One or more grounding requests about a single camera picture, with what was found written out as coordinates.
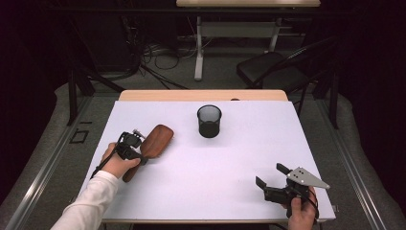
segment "wooden table edge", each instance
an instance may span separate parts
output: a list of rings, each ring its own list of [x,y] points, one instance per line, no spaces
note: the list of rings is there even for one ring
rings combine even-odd
[[[202,101],[283,101],[286,94],[279,89],[203,89],[203,90],[125,90],[119,101],[125,102],[202,102]]]

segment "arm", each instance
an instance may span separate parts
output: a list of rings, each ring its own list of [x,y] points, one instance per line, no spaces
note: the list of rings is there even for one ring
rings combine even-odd
[[[108,146],[102,160],[114,147],[115,143]],[[117,193],[119,178],[139,163],[140,159],[122,160],[119,155],[114,154],[89,181],[77,200],[65,208],[62,217],[52,229],[98,229],[104,212]]]

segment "black curtain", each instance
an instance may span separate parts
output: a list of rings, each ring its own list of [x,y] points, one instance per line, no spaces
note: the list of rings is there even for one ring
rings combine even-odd
[[[365,154],[406,214],[405,1],[323,0],[322,5],[357,11],[351,19],[316,21],[308,40],[340,35],[339,92],[352,103]]]
[[[51,22],[34,0],[0,3],[1,203],[48,125],[55,90],[67,81]]]

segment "black mesh cup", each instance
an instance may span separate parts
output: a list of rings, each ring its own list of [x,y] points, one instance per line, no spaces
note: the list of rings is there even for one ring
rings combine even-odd
[[[220,132],[221,110],[212,104],[207,104],[197,110],[199,133],[206,138],[214,138]]]

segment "silver gripper plate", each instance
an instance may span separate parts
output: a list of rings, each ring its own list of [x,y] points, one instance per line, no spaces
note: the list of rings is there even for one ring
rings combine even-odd
[[[317,178],[312,173],[308,172],[307,170],[305,170],[304,168],[301,168],[301,167],[290,172],[287,175],[287,178],[289,178],[301,185],[329,189],[329,185],[326,184],[323,180]]]

